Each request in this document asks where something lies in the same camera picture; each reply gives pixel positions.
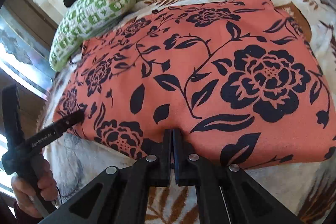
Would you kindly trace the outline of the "orange black floral garment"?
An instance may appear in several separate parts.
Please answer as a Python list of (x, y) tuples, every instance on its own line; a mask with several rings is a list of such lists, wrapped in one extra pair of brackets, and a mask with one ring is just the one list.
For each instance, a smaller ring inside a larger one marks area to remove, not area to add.
[(83, 44), (54, 112), (134, 159), (165, 129), (245, 168), (335, 154), (335, 110), (306, 32), (271, 0), (171, 6)]

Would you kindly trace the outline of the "leaf pattern fleece blanket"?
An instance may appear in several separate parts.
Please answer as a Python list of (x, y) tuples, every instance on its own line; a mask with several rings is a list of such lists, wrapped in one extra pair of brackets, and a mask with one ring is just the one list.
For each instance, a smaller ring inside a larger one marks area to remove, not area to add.
[(335, 205), (335, 5), (329, 0), (138, 0), (85, 40), (39, 125), (76, 110), (44, 150), (68, 201), (181, 129), (207, 159), (237, 164), (304, 223)]

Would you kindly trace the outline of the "brown wooden glass door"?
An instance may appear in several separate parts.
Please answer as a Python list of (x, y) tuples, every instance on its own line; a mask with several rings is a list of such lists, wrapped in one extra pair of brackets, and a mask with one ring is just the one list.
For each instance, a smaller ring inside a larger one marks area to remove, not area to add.
[(18, 88), (25, 138), (36, 132), (55, 78), (49, 54), (57, 27), (33, 0), (5, 0), (1, 6), (1, 88)]

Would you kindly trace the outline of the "green white checkered pillow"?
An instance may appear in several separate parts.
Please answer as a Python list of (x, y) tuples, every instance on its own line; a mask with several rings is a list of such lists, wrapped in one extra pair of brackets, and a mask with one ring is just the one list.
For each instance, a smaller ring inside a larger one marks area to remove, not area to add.
[(84, 40), (113, 28), (134, 5), (135, 0), (76, 0), (55, 32), (50, 67), (62, 70)]

